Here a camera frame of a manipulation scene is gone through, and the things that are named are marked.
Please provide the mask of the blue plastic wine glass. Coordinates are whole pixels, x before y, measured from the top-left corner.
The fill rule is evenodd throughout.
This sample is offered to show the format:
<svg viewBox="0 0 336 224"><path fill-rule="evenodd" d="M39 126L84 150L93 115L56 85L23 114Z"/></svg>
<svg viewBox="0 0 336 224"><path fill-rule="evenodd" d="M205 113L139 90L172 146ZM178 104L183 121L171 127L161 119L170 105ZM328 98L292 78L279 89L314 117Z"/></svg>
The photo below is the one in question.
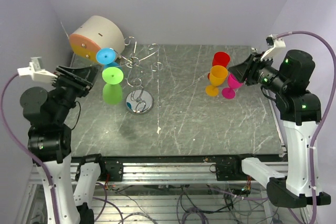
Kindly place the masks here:
<svg viewBox="0 0 336 224"><path fill-rule="evenodd" d="M115 61L117 59L117 53L112 48L102 48L96 53L96 61L103 65L103 67L118 67L120 65Z"/></svg>

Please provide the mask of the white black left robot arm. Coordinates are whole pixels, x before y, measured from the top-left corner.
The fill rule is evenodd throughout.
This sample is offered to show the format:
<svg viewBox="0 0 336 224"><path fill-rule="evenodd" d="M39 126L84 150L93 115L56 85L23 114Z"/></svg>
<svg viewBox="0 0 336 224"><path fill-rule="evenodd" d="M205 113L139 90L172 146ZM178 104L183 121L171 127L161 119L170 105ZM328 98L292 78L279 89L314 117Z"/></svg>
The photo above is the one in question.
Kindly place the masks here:
<svg viewBox="0 0 336 224"><path fill-rule="evenodd" d="M54 74L42 71L54 89L32 87L20 97L23 116L30 122L27 149L42 179L48 223L94 223L94 190L97 182L109 178L110 173L101 154L84 156L77 167L77 185L72 186L72 129L65 120L76 99L92 89L99 71L99 65L59 66Z"/></svg>

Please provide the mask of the green plastic wine glass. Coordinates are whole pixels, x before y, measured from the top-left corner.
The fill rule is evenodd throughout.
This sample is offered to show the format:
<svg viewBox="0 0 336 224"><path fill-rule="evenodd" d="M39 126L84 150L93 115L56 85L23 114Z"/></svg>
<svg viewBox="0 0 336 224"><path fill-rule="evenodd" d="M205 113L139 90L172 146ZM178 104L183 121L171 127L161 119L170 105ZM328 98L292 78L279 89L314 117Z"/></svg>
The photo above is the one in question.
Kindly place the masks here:
<svg viewBox="0 0 336 224"><path fill-rule="evenodd" d="M102 72L105 85L102 90L102 97L105 103L115 105L121 102L123 72L117 67L108 67Z"/></svg>

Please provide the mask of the red plastic wine glass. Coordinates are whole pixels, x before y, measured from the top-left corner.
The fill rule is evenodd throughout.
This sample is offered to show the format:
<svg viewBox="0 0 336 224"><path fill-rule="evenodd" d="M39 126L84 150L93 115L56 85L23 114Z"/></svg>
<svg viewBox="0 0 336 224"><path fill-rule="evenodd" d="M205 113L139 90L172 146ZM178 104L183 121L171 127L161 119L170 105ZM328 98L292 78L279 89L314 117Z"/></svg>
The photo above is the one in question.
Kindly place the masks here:
<svg viewBox="0 0 336 224"><path fill-rule="evenodd" d="M211 72L215 72L218 76L226 77L228 76L227 66L230 62L230 56L226 52L217 52L214 55L213 61L212 61L212 67Z"/></svg>

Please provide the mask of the pink plastic wine glass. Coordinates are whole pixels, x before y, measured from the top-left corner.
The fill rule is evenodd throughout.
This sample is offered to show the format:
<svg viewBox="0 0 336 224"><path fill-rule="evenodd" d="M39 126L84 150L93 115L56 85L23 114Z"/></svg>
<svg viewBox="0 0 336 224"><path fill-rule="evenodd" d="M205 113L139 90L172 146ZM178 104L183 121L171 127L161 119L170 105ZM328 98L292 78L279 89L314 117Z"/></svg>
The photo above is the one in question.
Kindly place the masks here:
<svg viewBox="0 0 336 224"><path fill-rule="evenodd" d="M227 79L228 87L222 90L222 96L225 99L233 99L236 96L236 90L239 89L244 83L239 82L231 73Z"/></svg>

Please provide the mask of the orange plastic wine glass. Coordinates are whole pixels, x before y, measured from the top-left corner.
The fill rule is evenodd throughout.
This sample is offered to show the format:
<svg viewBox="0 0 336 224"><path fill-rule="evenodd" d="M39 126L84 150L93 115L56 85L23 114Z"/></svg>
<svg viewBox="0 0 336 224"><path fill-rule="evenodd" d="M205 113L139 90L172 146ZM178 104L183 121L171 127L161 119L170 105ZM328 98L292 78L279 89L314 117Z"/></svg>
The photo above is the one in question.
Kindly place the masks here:
<svg viewBox="0 0 336 224"><path fill-rule="evenodd" d="M228 70L221 66L215 65L211 67L209 73L210 85L205 88L205 92L210 97L215 97L219 94L218 86L222 85L228 76Z"/></svg>

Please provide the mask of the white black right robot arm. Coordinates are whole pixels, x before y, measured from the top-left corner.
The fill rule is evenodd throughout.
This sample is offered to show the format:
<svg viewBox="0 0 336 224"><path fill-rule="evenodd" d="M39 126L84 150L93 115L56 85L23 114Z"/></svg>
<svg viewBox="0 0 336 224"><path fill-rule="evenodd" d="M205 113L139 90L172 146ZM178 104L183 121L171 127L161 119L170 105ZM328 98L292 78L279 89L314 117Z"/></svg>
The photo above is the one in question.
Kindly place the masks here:
<svg viewBox="0 0 336 224"><path fill-rule="evenodd" d="M315 62L302 50L286 53L279 69L273 60L264 60L262 54L252 53L242 63L229 67L238 82L251 86L259 84L262 90L275 94L274 102L280 112L287 137L288 172L283 175L265 165L256 157L242 159L231 167L236 179L251 176L266 188L267 196L276 207L301 208L316 204L331 204L331 196L317 184L317 168L311 160L313 134L321 125L319 98L307 90Z"/></svg>

